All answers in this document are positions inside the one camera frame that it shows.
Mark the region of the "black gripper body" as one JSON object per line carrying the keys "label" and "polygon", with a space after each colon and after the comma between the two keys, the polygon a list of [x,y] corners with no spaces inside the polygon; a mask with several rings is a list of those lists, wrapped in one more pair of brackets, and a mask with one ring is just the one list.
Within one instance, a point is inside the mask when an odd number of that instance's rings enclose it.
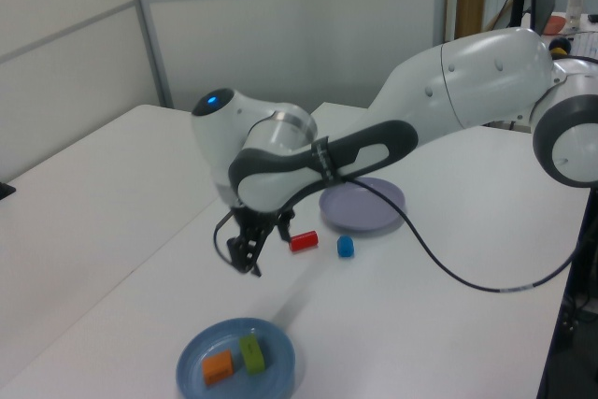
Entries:
{"label": "black gripper body", "polygon": [[246,206],[231,209],[241,232],[271,232],[278,224],[277,212],[258,212]]}

